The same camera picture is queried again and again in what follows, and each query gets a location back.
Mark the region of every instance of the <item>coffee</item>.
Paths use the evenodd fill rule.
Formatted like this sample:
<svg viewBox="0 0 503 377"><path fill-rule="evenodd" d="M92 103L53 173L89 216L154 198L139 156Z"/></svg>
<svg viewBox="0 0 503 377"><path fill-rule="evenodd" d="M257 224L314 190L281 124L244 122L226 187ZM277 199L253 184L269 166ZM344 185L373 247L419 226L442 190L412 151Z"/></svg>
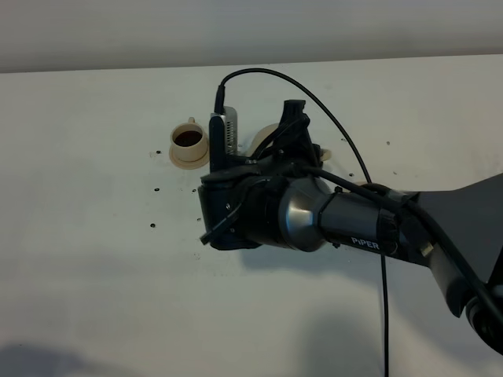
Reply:
<svg viewBox="0 0 503 377"><path fill-rule="evenodd" d="M174 139L174 143L176 145L180 145L181 147L192 147L193 145L196 145L202 138L203 135L201 135L197 131L186 131L179 134Z"/></svg>

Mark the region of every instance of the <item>white table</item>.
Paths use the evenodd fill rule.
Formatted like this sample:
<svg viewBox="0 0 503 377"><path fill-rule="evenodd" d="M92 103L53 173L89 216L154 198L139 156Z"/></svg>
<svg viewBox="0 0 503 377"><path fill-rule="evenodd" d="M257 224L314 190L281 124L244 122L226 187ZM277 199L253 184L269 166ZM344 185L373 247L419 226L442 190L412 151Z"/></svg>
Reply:
<svg viewBox="0 0 503 377"><path fill-rule="evenodd" d="M455 189L503 171L503 56L268 67L325 102L374 181ZM0 75L1 377L382 375L378 256L198 241L208 167L175 168L169 135L190 116L206 126L235 69ZM228 84L243 148L290 98L305 96L265 75ZM328 168L361 181L336 128L306 113ZM387 266L391 375L501 376L427 269Z"/></svg>

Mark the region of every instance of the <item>white wall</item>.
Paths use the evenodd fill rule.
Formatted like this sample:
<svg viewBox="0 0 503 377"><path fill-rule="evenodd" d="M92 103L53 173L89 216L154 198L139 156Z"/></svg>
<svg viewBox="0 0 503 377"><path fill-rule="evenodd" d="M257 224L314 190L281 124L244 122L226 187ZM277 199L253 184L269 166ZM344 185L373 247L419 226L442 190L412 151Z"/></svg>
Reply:
<svg viewBox="0 0 503 377"><path fill-rule="evenodd" d="M501 0L3 0L0 71L503 52Z"/></svg>

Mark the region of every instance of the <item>beige cup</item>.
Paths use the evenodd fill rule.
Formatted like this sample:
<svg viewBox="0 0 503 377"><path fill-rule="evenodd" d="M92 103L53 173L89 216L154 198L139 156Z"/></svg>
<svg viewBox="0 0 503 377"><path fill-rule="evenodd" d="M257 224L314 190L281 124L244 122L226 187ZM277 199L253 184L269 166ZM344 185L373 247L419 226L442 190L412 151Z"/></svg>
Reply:
<svg viewBox="0 0 503 377"><path fill-rule="evenodd" d="M176 126L171 132L171 162L182 169L196 169L210 159L207 135L194 118Z"/></svg>

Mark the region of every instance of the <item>table surface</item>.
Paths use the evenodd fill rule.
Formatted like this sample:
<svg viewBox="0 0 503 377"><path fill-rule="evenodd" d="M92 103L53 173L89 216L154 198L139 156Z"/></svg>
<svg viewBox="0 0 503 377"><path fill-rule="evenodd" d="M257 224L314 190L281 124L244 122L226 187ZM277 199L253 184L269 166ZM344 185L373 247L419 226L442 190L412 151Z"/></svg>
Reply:
<svg viewBox="0 0 503 377"><path fill-rule="evenodd" d="M267 67L325 102L374 181L455 189L503 171L503 56ZM191 116L206 127L236 69L0 75L1 376L383 374L378 256L198 240L208 166L174 167L170 132ZM306 99L270 76L229 82L243 149L291 98ZM308 99L305 111L328 169L362 181L337 129ZM391 375L501 375L429 270L387 267Z"/></svg>

